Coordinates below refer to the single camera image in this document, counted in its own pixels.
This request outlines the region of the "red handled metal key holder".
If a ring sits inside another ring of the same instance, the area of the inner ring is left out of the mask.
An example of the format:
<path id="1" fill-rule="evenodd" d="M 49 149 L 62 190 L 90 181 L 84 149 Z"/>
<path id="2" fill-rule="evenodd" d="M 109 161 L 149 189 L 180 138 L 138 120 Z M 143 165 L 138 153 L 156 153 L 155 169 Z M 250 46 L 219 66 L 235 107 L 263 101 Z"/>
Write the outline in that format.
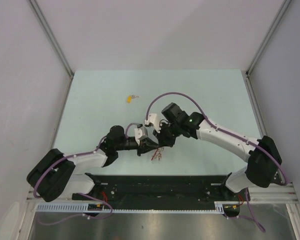
<path id="1" fill-rule="evenodd" d="M 151 157 L 151 161 L 154 161 L 154 160 L 158 160 L 158 161 L 160 161 L 161 159 L 162 159 L 162 153 L 163 153 L 163 151 L 164 151 L 164 147 L 160 147 L 160 148 L 158 148 L 155 152 L 154 152 L 154 154 L 152 155 L 152 157 Z"/>

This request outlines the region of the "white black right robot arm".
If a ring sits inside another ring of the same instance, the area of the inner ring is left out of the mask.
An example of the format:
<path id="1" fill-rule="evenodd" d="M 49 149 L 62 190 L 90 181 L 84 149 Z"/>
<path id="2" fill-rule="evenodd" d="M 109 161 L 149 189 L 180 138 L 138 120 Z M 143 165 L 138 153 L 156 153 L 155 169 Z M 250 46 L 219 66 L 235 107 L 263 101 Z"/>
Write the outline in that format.
<path id="1" fill-rule="evenodd" d="M 160 147 L 172 147 L 177 137 L 184 136 L 215 144 L 247 163 L 237 172 L 229 173 L 223 181 L 220 194 L 225 200 L 232 201 L 241 190 L 252 185 L 267 188 L 274 182 L 282 159 L 272 138 L 256 139 L 222 130 L 215 123 L 209 124 L 202 113 L 188 115 L 175 103 L 161 113 L 165 122 L 159 123 L 159 130 L 153 131 Z"/>

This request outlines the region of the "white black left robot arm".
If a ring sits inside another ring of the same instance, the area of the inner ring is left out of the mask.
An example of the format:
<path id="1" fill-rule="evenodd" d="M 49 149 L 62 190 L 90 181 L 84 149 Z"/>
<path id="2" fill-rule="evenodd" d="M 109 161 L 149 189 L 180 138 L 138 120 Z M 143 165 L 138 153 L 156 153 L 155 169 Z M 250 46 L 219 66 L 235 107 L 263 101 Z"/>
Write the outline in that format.
<path id="1" fill-rule="evenodd" d="M 141 156 L 158 149 L 158 143 L 149 138 L 144 126 L 139 124 L 134 133 L 127 136 L 122 126 L 115 125 L 91 151 L 67 155 L 57 148 L 49 150 L 26 177 L 34 198 L 52 202 L 61 195 L 74 194 L 75 185 L 80 183 L 81 193 L 90 200 L 97 199 L 101 188 L 94 184 L 89 169 L 111 165 L 120 151 L 135 150 Z"/>

